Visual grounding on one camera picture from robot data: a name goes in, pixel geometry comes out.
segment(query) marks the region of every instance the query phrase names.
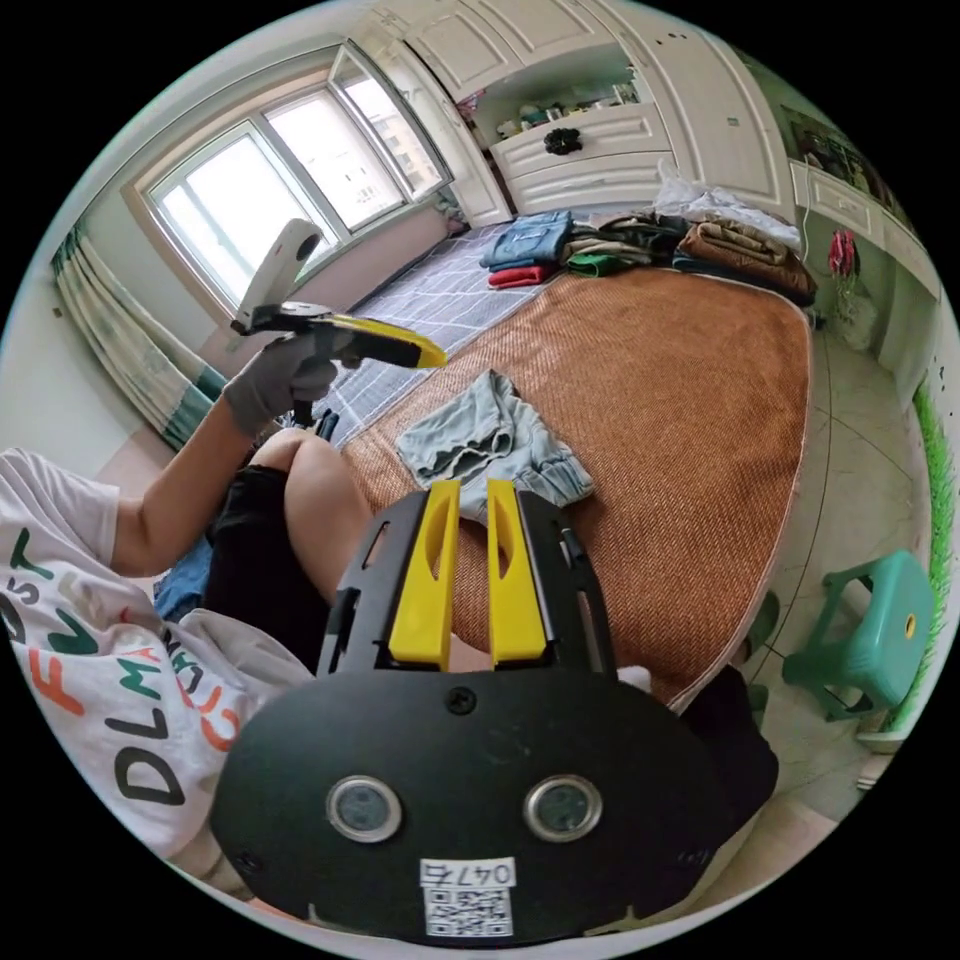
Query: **teal curtain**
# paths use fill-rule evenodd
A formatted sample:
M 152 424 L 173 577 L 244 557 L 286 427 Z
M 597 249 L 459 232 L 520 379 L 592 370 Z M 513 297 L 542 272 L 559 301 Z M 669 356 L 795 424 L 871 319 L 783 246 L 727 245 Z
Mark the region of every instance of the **teal curtain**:
M 143 418 L 179 450 L 220 395 L 225 380 L 134 299 L 100 259 L 83 223 L 53 260 L 70 319 Z

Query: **window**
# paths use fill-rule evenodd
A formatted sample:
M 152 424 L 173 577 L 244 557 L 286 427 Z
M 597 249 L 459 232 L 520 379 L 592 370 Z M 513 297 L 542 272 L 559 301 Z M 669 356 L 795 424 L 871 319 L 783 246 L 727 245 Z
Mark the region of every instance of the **window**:
M 411 168 L 418 174 L 421 185 L 416 187 L 411 183 L 409 171 L 404 165 L 410 163 L 405 144 L 420 146 L 426 138 L 404 115 L 406 111 L 401 108 L 401 99 L 390 95 L 386 81 L 378 82 L 375 79 L 372 69 L 364 64 L 361 55 L 349 47 L 342 49 L 333 66 L 330 83 L 383 144 L 395 161 L 396 172 L 413 196 L 420 196 L 449 182 L 449 177 L 440 172 L 443 165 L 439 157 L 431 158 L 427 150 L 422 149 L 416 151 L 417 162 Z
M 145 191 L 177 252 L 233 308 L 291 219 L 315 223 L 322 235 L 306 273 L 451 179 L 416 118 L 359 51 L 342 48 L 325 81 L 314 76 L 294 94 L 287 84 L 282 99 L 269 99 L 260 96 L 256 109 L 232 117 L 229 129 Z

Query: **woven bamboo mat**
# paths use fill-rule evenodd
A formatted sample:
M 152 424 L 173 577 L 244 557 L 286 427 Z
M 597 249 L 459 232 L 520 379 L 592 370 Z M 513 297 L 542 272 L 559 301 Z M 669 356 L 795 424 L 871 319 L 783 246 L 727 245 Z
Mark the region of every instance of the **woven bamboo mat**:
M 416 489 L 394 450 L 486 369 L 596 482 L 569 509 L 619 666 L 681 709 L 732 655 L 770 579 L 806 433 L 811 341 L 765 291 L 671 270 L 564 276 L 344 449 L 374 510 Z M 485 530 L 461 525 L 453 629 L 488 650 Z

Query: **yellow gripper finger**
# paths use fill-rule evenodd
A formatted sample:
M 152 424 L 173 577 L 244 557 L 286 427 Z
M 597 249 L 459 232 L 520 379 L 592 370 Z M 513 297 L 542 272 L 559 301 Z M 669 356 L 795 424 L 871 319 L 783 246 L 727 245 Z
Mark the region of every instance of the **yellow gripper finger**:
M 427 496 L 390 633 L 398 663 L 447 669 L 459 531 L 460 481 L 439 480 Z
M 487 517 L 493 666 L 538 660 L 546 650 L 547 638 L 517 494 L 509 480 L 487 481 Z

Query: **white wardrobe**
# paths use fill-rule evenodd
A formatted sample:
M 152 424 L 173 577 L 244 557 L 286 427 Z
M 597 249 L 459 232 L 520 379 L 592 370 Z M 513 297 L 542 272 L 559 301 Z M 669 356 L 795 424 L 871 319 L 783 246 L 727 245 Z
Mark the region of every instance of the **white wardrobe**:
M 384 0 L 354 39 L 401 89 L 459 167 L 455 192 L 476 226 L 559 204 L 639 203 L 659 190 L 661 159 L 688 180 L 726 187 L 789 222 L 793 182 L 776 122 L 756 81 L 723 41 L 629 0 Z M 497 182 L 454 105 L 584 51 L 625 54 L 649 96 L 564 118 L 584 149 L 543 149 L 551 125 L 491 144 Z

